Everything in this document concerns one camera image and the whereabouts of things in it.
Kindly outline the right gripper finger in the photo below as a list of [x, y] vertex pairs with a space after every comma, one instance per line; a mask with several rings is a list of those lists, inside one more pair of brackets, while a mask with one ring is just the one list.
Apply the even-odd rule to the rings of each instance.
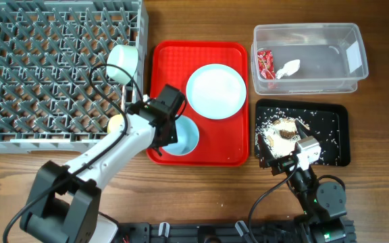
[[296, 126], [296, 131], [301, 139], [307, 138], [311, 135], [310, 130], [307, 129], [299, 120], [295, 120], [294, 123]]
[[271, 162], [274, 160], [274, 156], [261, 134], [257, 135], [257, 143], [259, 146], [259, 164], [271, 165]]

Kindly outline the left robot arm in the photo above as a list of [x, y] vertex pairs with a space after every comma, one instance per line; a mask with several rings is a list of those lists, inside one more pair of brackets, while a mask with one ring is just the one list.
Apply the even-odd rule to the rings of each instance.
[[20, 211], [20, 228], [41, 242], [113, 242], [119, 226], [99, 214], [102, 191], [139, 152], [177, 141], [175, 120], [185, 100], [165, 85], [157, 98], [129, 106], [117, 130], [79, 157], [46, 162]]

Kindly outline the light blue bowl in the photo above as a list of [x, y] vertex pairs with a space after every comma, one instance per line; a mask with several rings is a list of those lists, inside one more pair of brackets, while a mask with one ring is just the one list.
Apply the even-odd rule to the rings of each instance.
[[191, 118], [182, 115], [176, 120], [177, 143], [163, 147], [163, 150], [171, 155], [184, 156], [197, 147], [200, 133], [197, 125]]

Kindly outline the yellow plastic cup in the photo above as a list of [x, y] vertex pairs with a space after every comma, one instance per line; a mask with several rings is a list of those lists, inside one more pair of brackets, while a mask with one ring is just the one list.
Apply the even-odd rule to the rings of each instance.
[[118, 131], [124, 127], [124, 116], [121, 114], [112, 116], [107, 123], [107, 133]]

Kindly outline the green bowl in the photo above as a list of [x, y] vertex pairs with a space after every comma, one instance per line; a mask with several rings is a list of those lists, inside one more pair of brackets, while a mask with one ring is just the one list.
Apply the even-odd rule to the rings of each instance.
[[107, 58], [107, 75], [116, 82], [126, 85], [137, 70], [138, 49], [129, 45], [116, 45]]

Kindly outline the light blue plate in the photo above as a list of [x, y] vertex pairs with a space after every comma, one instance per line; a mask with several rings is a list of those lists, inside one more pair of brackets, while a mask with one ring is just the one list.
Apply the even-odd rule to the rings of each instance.
[[247, 88], [242, 76], [233, 68], [213, 63], [194, 71], [186, 84], [189, 105], [208, 119], [226, 119], [244, 105]]

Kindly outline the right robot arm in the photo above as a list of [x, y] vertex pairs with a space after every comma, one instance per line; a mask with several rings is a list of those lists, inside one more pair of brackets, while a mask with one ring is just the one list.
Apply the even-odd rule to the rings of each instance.
[[248, 218], [248, 227], [256, 206], [281, 185], [287, 184], [298, 199], [304, 214], [294, 219], [296, 233], [302, 242], [345, 242], [349, 237], [343, 217], [346, 212], [346, 186], [333, 175], [317, 177], [311, 165], [320, 159], [321, 142], [298, 120], [296, 133], [301, 137], [294, 150], [275, 159], [262, 135], [258, 135], [259, 166], [271, 168], [273, 175], [286, 178], [264, 192], [254, 203]]

